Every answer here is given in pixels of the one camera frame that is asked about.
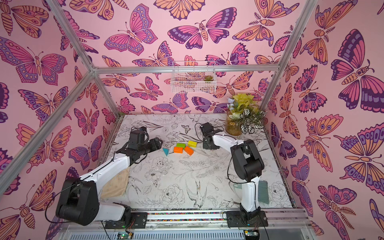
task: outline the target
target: wooden block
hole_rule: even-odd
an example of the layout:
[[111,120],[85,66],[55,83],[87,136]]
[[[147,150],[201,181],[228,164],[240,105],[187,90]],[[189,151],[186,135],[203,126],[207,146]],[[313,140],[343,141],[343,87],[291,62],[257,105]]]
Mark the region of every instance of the wooden block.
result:
[[177,144],[176,144],[176,147],[182,147],[182,148],[185,148],[185,143],[177,143]]
[[190,147],[188,147],[188,146],[186,146],[185,148],[184,148],[184,151],[186,152],[186,153],[188,153],[188,155],[189,156],[192,156],[192,154],[193,154],[193,150],[192,150],[192,148],[190,148]]
[[188,146],[190,146],[190,147],[197,147],[197,142],[188,141]]
[[174,153],[183,153],[183,148],[182,147],[174,147],[173,152]]

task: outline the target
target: wire basket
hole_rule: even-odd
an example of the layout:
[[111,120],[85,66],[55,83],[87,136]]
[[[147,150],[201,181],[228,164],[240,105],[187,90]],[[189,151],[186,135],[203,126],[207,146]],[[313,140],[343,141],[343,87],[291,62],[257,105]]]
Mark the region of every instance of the wire basket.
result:
[[[183,62],[186,66],[188,61],[174,61],[174,63]],[[195,61],[195,62],[208,62],[206,66],[192,66],[191,69],[185,70],[183,67],[175,66],[172,64],[172,77],[170,86],[172,93],[179,93],[181,91],[191,93],[215,93],[216,92],[216,71],[215,61]],[[205,81],[206,76],[211,76],[211,81]]]

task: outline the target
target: butterfly wing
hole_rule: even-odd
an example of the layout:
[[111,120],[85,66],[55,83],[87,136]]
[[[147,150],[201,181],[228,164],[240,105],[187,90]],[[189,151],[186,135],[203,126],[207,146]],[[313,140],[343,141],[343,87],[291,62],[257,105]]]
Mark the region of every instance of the butterfly wing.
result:
[[33,195],[29,207],[35,211],[44,211],[53,204],[55,193],[53,188],[55,186],[57,171],[52,170],[41,182]]

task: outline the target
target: beige cloth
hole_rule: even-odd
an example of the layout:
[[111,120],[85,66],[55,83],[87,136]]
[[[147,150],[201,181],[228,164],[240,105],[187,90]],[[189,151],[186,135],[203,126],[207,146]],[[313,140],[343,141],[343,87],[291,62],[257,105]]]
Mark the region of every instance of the beige cloth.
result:
[[125,189],[128,185],[129,178],[129,169],[131,167],[127,167],[123,171],[119,172],[116,176],[114,176],[109,182],[107,182],[101,193],[101,198],[106,199],[109,197],[118,197],[122,196],[125,192]]

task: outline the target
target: green block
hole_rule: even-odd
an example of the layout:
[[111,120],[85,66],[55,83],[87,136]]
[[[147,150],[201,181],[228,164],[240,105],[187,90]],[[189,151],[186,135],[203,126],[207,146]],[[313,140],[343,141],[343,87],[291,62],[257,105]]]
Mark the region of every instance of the green block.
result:
[[182,147],[182,148],[185,148],[185,143],[178,143],[178,144],[176,144],[176,147]]

